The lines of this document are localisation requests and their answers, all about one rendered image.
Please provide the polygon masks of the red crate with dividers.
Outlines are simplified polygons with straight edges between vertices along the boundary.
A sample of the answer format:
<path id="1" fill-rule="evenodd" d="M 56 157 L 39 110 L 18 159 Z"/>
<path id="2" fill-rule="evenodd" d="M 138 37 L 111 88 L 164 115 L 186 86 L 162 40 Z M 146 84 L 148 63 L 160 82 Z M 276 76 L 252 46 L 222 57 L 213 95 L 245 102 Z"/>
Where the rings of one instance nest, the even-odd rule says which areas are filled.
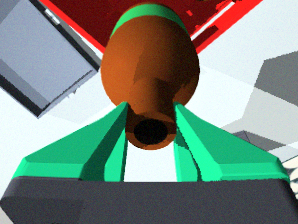
<path id="1" fill-rule="evenodd" d="M 179 15 L 191 38 L 227 5 L 235 3 L 192 40 L 199 54 L 263 0 L 183 0 L 184 3 L 181 0 L 40 1 L 102 53 L 119 18 L 132 5 L 153 1 L 169 6 Z"/>

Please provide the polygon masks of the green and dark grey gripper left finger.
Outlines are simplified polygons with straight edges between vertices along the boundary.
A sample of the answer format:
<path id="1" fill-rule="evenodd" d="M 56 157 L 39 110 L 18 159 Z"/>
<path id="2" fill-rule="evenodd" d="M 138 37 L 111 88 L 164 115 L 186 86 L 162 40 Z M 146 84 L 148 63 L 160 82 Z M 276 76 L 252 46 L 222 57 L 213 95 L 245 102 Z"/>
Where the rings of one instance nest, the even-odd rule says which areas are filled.
<path id="1" fill-rule="evenodd" d="M 99 120 L 23 157 L 12 178 L 42 176 L 124 181 L 127 109 L 128 102 L 122 102 Z"/>

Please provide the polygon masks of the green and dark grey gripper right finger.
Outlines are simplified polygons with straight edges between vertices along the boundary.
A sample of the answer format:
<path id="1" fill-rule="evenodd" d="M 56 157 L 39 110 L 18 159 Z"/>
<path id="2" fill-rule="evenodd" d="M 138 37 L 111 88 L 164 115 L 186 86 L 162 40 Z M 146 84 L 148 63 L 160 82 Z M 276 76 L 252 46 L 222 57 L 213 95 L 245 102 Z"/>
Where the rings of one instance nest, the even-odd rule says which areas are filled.
<path id="1" fill-rule="evenodd" d="M 173 102 L 173 107 L 177 181 L 278 178 L 290 184 L 277 156 L 201 119 L 179 102 Z"/>

